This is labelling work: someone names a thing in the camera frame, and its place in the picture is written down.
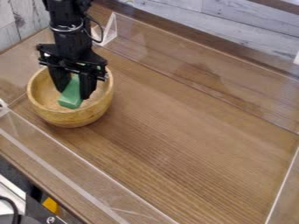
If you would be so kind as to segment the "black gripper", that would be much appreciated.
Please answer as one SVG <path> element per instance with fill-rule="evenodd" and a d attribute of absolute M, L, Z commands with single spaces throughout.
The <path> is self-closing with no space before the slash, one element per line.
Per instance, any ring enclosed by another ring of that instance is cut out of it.
<path fill-rule="evenodd" d="M 78 26 L 50 26 L 52 44 L 38 44 L 38 63 L 48 67 L 50 79 L 58 92 L 70 82 L 70 73 L 78 75 L 80 98 L 87 100 L 96 89 L 97 81 L 107 79 L 108 61 L 92 50 L 91 29 Z"/>

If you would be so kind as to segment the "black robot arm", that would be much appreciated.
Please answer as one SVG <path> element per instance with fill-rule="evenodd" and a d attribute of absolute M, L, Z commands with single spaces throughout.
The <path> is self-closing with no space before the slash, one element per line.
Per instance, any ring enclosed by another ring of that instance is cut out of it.
<path fill-rule="evenodd" d="M 93 0 L 41 0 L 49 13 L 52 44 L 38 44 L 38 63 L 48 67 L 56 89 L 62 92 L 70 83 L 70 75 L 78 76 L 78 96 L 87 100 L 97 88 L 97 81 L 107 80 L 108 61 L 92 50 L 88 14 Z"/>

